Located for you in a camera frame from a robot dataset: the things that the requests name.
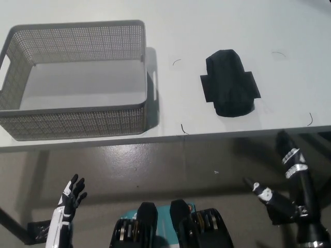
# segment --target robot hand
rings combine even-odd
[[[79,204],[87,196],[86,192],[79,195],[85,188],[84,178],[79,180],[73,189],[73,185],[77,182],[77,180],[78,175],[75,174],[63,190],[62,196],[57,204],[57,208],[54,210],[52,216],[46,248],[72,247],[72,220]]]

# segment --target basket rim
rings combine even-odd
[[[102,111],[127,111],[136,110],[145,107],[147,99],[139,104],[119,105],[119,106],[101,106],[101,107],[70,107],[70,108],[50,108],[42,110],[0,110],[1,117],[25,116],[25,115],[46,115],[62,113],[81,113],[81,112],[102,112]]]

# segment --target mesh basket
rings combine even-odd
[[[0,65],[5,55],[10,59],[0,91],[0,125],[18,141],[144,132],[146,101],[127,105],[29,110],[22,109],[21,103],[32,68],[46,63],[139,61],[147,91],[145,50],[145,28],[141,21],[40,24],[12,28],[0,54]]]

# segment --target robot finger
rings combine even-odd
[[[78,198],[79,193],[81,193],[83,191],[83,189],[85,188],[85,179],[82,178],[81,180],[79,180],[79,182],[76,184],[75,189],[73,190],[73,195],[75,196],[75,198]]]
[[[78,199],[77,199],[77,207],[79,206],[79,204],[82,202],[83,199],[85,199],[87,197],[87,192],[84,192],[83,194],[81,194]]]

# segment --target gray plastic basket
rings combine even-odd
[[[142,133],[145,53],[141,21],[15,26],[0,125],[18,141]]]

